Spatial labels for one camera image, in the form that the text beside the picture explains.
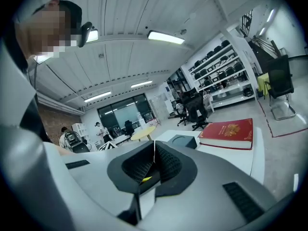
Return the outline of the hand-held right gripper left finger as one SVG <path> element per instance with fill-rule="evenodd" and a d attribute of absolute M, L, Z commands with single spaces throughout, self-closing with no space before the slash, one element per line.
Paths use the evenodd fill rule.
<path fill-rule="evenodd" d="M 49 231 L 152 231 L 147 220 L 153 195 L 139 196 L 139 186 L 121 166 L 113 170 L 120 191 L 108 176 L 109 163 L 120 155 L 151 153 L 152 142 L 105 152 L 61 156 L 54 144 L 14 127 L 0 128 L 0 171 L 14 199 Z"/>

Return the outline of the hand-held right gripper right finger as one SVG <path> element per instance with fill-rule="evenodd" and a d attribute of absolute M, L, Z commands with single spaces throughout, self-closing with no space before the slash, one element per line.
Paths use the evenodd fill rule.
<path fill-rule="evenodd" d="M 144 231 L 260 231 L 279 214 L 272 194 L 218 156 L 156 142 L 161 183 Z"/>

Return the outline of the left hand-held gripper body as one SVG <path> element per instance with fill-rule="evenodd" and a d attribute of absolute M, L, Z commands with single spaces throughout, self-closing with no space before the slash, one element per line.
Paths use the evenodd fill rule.
<path fill-rule="evenodd" d="M 103 151 L 103 150 L 109 150 L 109 149 L 114 149 L 117 148 L 118 146 L 116 146 L 112 141 L 108 141 L 107 143 L 105 143 L 104 145 L 102 145 L 98 151 Z"/>

